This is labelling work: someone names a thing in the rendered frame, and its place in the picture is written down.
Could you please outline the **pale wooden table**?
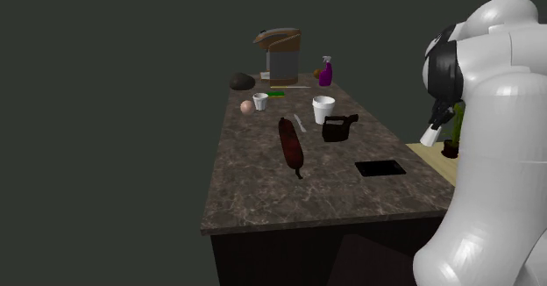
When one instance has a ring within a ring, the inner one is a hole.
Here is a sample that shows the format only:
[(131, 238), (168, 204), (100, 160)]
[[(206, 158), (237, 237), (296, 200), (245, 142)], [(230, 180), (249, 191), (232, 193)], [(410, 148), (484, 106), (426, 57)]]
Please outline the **pale wooden table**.
[(458, 172), (458, 158), (450, 159), (441, 154), (443, 142), (436, 142), (432, 147), (421, 143), (411, 143), (408, 147), (427, 164), (434, 168), (452, 186), (456, 185)]

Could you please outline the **marble topped dark counter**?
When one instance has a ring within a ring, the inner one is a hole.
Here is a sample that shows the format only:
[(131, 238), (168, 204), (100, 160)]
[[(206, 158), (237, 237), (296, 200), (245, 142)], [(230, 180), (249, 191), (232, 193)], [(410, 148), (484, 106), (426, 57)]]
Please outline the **marble topped dark counter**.
[[(201, 231), (220, 286), (416, 286), (412, 260), (450, 204), (452, 185), (337, 85), (302, 74), (285, 97), (244, 115), (251, 91), (228, 96)], [(359, 115), (349, 138), (325, 142), (312, 99)], [(302, 132), (297, 114), (307, 132)], [(302, 179), (278, 131), (300, 141)]]

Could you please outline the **black jug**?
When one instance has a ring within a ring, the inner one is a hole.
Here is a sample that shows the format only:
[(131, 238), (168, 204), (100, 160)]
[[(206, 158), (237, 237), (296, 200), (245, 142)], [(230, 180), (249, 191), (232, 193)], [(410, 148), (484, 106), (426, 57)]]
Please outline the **black jug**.
[(341, 142), (349, 138), (352, 123), (359, 121), (358, 114), (350, 116), (326, 116), (322, 128), (325, 142)]

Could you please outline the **large white cup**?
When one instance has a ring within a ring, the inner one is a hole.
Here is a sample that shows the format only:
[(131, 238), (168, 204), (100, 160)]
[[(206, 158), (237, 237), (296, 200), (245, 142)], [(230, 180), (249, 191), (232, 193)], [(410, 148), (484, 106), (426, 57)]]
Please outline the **large white cup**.
[(325, 118), (333, 112), (336, 100), (333, 97), (317, 96), (312, 99), (312, 106), (315, 115), (315, 121), (323, 125)]

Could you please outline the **purple spray bottle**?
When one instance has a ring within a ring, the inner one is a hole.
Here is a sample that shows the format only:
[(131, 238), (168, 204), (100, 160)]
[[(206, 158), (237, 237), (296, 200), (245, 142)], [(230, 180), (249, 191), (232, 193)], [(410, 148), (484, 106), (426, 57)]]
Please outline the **purple spray bottle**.
[(324, 69), (319, 74), (318, 84), (320, 86), (330, 86), (332, 82), (333, 70), (331, 65), (331, 57), (326, 55), (323, 57)]

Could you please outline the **green potted plant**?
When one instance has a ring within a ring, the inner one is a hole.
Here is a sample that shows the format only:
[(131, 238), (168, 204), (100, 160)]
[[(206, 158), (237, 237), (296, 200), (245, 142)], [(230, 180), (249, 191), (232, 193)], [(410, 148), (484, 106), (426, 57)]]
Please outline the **green potted plant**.
[(444, 147), (441, 151), (441, 154), (449, 159), (458, 158), (461, 127), (463, 124), (463, 118), (465, 113), (465, 103), (460, 102), (455, 104), (453, 110), (454, 117), (452, 122), (452, 128), (450, 132), (446, 133), (449, 138), (444, 141)]

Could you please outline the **brown coffee machine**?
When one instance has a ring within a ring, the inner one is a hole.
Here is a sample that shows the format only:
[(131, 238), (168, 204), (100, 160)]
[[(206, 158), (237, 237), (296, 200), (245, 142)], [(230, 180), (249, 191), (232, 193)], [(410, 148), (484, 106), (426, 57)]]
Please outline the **brown coffee machine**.
[(271, 87), (298, 83), (302, 32), (296, 28), (275, 28), (260, 32), (253, 43), (266, 53), (266, 71), (261, 81)]

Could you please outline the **dark red sausage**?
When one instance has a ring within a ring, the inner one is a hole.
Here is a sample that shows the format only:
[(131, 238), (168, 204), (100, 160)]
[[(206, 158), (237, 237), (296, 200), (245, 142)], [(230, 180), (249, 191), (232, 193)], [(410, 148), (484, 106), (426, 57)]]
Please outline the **dark red sausage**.
[(303, 167), (304, 155), (292, 122), (289, 119), (280, 118), (278, 131), (285, 161), (295, 171), (295, 175), (302, 179), (300, 170)]

